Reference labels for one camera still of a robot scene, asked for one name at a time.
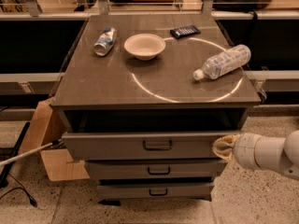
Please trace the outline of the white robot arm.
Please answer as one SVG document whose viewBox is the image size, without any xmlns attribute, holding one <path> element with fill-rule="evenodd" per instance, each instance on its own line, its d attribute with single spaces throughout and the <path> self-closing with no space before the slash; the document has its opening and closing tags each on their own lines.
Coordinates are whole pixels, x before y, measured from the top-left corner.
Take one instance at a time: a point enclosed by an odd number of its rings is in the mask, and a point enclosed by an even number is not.
<svg viewBox="0 0 299 224">
<path fill-rule="evenodd" d="M 235 160 L 248 170 L 270 170 L 299 180 L 299 131 L 286 138 L 256 133 L 229 134 L 217 139 L 212 150 L 225 160 Z"/>
</svg>

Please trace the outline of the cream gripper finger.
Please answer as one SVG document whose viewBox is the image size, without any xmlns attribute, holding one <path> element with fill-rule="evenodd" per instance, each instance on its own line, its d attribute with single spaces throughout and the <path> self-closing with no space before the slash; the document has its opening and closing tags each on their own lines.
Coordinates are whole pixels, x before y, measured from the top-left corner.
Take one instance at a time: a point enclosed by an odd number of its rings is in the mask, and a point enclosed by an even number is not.
<svg viewBox="0 0 299 224">
<path fill-rule="evenodd" d="M 213 149 L 213 152 L 214 152 L 214 153 L 215 153 L 216 150 L 224 150 L 224 149 L 228 149 L 228 144 L 226 143 L 226 141 L 227 141 L 227 138 L 228 138 L 229 136 L 230 136 L 230 135 L 223 136 L 223 137 L 217 139 L 217 140 L 213 143 L 212 149 Z"/>
<path fill-rule="evenodd" d="M 231 148 L 224 150 L 216 150 L 215 154 L 225 161 L 232 161 L 234 159 L 233 150 Z"/>
</svg>

